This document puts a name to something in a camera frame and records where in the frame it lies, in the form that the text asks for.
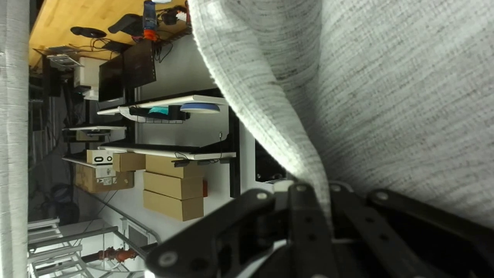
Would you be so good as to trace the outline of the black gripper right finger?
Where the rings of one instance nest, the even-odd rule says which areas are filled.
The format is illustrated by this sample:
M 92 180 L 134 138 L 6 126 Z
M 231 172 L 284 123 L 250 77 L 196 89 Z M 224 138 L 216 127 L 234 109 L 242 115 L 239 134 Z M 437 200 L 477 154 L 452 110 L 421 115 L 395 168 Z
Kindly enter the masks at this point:
M 494 278 L 492 228 L 392 189 L 330 192 L 335 236 L 364 253 L 370 278 Z

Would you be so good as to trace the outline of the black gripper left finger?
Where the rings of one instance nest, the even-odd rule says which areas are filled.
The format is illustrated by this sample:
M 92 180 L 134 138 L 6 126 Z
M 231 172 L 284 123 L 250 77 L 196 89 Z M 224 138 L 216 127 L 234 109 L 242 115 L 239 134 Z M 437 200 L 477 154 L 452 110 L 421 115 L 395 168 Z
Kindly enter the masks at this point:
M 253 188 L 154 246 L 157 278 L 236 278 L 267 256 L 253 278 L 335 278 L 326 217 L 307 183 Z

